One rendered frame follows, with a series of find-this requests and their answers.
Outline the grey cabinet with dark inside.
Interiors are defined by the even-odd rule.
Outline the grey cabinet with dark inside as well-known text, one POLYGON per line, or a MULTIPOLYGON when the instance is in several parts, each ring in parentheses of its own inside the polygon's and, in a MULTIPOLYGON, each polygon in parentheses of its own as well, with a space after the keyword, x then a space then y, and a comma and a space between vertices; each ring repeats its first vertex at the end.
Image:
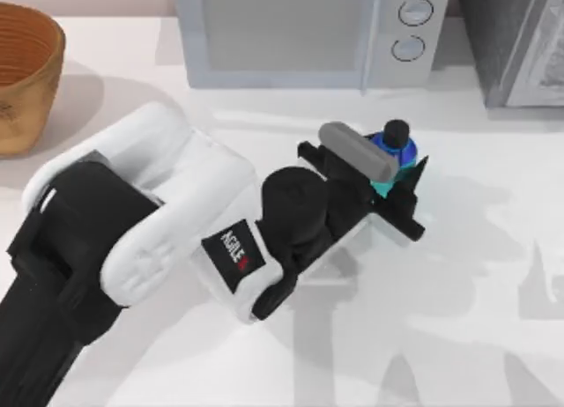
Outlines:
POLYGON ((564 107, 564 0, 458 2, 487 107, 564 107))

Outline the pale grey rounded box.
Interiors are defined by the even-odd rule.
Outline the pale grey rounded box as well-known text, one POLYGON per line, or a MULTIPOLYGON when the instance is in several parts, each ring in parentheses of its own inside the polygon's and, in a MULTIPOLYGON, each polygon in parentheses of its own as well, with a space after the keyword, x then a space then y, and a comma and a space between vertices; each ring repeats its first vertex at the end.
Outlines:
POLYGON ((391 181, 399 171, 398 160, 343 122, 328 122, 318 136, 322 145, 371 181, 391 181))

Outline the round microwave knob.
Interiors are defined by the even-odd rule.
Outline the round microwave knob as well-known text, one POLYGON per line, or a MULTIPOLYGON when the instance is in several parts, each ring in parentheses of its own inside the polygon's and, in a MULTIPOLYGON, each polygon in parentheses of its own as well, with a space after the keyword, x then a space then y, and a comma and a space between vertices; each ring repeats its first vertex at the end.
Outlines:
POLYGON ((391 46, 390 53, 402 63, 418 60, 426 51, 425 41, 417 35, 409 35, 403 39, 397 39, 391 46))
POLYGON ((434 6, 429 0, 405 1, 398 9, 398 18, 406 26, 422 26, 434 14, 434 6))

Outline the blue bottle with black cap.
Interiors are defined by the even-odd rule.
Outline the blue bottle with black cap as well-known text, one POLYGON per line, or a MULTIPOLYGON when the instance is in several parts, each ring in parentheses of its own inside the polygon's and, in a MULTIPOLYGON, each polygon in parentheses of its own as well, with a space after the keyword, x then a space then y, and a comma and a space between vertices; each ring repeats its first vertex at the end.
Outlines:
POLYGON ((372 187, 383 197, 386 197, 393 185, 399 181, 404 170, 415 167, 418 161, 418 147, 410 137, 410 126, 407 122, 400 119, 393 119, 383 127, 383 130, 370 135, 369 140, 387 152, 398 161, 399 169, 396 176, 390 181, 372 181, 372 187))

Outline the brown wicker basket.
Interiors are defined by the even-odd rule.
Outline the brown wicker basket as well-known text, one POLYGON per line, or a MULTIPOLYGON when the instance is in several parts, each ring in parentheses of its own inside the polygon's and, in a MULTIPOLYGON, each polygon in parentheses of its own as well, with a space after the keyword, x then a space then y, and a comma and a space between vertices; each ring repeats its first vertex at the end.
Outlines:
POLYGON ((49 15, 0 2, 0 156, 39 141, 63 71, 66 36, 49 15))

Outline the pale microwave oven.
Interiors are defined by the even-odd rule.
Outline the pale microwave oven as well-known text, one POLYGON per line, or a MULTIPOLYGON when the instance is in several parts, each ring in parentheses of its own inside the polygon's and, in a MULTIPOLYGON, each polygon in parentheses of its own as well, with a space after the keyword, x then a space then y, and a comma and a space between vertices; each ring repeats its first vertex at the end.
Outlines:
MULTIPOLYGON (((368 91, 426 83, 449 0, 429 0, 422 26, 398 18, 405 1, 380 0, 368 91), (426 43, 418 60, 390 53, 397 39, 426 43)), ((355 89, 373 0, 174 0, 189 84, 204 89, 355 89)))

